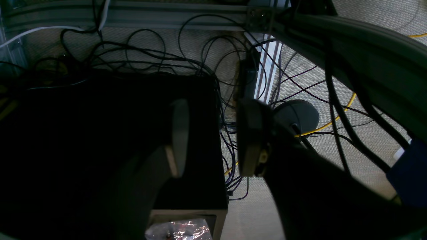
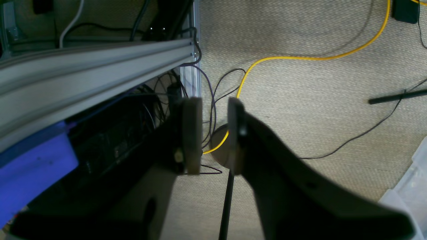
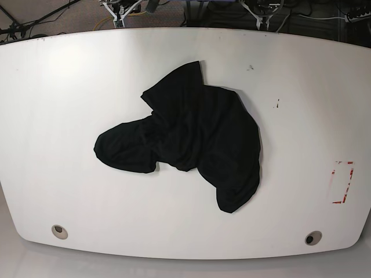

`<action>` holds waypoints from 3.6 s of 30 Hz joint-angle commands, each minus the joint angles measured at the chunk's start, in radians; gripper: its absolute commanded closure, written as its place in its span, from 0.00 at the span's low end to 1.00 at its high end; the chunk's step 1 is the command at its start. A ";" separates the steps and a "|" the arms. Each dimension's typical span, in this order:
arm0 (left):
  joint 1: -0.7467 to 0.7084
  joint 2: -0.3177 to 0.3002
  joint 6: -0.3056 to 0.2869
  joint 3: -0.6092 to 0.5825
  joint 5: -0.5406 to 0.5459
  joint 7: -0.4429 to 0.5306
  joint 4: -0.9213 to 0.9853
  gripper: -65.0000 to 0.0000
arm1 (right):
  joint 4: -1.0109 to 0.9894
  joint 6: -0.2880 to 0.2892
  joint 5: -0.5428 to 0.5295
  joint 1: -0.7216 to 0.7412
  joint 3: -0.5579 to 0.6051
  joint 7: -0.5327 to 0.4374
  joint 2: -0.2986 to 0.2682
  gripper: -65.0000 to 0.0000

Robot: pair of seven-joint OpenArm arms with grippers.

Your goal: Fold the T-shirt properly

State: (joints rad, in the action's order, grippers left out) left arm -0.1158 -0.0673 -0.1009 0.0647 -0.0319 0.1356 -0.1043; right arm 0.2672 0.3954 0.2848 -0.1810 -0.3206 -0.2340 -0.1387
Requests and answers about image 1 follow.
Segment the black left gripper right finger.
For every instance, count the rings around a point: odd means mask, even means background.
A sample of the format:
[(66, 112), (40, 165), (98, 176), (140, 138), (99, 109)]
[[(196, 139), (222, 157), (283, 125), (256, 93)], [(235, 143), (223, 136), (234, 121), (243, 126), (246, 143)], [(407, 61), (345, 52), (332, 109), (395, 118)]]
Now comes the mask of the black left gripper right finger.
[(287, 240), (419, 240), (426, 209), (388, 201), (306, 149), (268, 105), (241, 99), (237, 110), (241, 176), (264, 178)]

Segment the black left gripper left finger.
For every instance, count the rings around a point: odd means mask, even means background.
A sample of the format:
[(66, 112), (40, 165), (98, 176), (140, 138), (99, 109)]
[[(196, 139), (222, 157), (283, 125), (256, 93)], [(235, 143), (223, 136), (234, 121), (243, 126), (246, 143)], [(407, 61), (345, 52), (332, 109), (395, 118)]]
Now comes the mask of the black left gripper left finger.
[(171, 104), (166, 142), (147, 156), (133, 157), (113, 181), (111, 220), (115, 240), (142, 240), (151, 210), (169, 179), (183, 176), (189, 139), (189, 106), (179, 99)]

